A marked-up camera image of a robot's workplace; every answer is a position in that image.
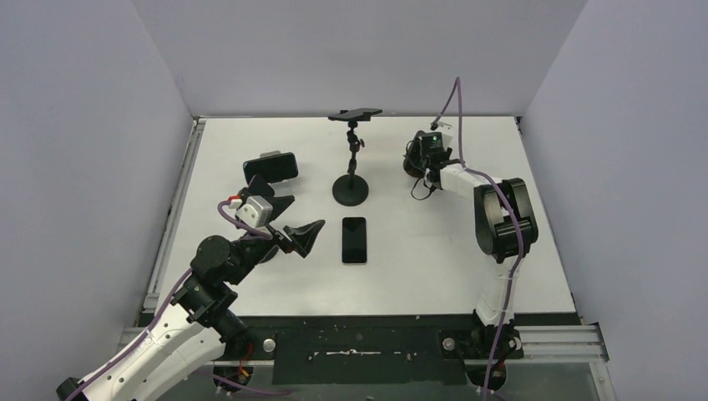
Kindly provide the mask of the phone from wooden stand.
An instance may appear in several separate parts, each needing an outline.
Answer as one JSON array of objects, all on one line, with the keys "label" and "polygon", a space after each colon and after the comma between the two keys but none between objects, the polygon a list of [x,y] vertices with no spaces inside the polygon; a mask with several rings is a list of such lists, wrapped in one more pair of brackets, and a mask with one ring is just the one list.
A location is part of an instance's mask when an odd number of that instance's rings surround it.
[{"label": "phone from wooden stand", "polygon": [[342,219],[341,261],[346,265],[367,263],[367,220],[364,217]]}]

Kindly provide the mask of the black round base stand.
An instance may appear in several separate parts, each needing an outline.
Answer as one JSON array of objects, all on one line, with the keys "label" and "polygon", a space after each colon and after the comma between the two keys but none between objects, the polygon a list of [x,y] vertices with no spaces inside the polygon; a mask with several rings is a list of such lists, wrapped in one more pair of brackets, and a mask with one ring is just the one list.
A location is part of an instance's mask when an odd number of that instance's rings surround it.
[{"label": "black round base stand", "polygon": [[[237,195],[248,196],[246,187],[243,187]],[[254,260],[254,263],[269,261],[272,257],[265,257],[265,254],[268,251],[271,236],[267,232],[264,233],[260,230],[263,227],[251,228],[238,220],[236,221],[245,232],[245,234],[239,238],[238,245],[248,252],[250,258]]]}]

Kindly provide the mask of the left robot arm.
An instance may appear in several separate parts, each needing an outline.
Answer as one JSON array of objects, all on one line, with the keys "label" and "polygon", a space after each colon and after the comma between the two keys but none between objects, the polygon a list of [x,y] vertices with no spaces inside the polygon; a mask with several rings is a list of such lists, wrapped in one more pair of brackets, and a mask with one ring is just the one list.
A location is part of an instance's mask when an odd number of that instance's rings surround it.
[{"label": "left robot arm", "polygon": [[238,297],[233,288],[276,249],[307,257],[326,224],[272,227],[294,200],[242,189],[218,203],[220,215],[245,234],[202,240],[150,323],[100,368],[65,379],[56,389],[58,399],[156,400],[208,362],[244,357],[252,341],[249,328],[230,310]]}]

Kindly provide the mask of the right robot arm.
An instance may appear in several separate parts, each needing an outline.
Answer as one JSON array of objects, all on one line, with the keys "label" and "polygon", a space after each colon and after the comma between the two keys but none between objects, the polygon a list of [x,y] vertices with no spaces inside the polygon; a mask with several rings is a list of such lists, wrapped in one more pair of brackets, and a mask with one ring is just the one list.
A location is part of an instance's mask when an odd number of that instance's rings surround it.
[{"label": "right robot arm", "polygon": [[524,180],[472,172],[452,152],[442,133],[418,131],[407,143],[402,166],[429,194],[444,190],[473,203],[476,242],[491,261],[473,309],[469,344],[479,357],[500,359],[521,348],[513,323],[514,290],[539,229]]}]

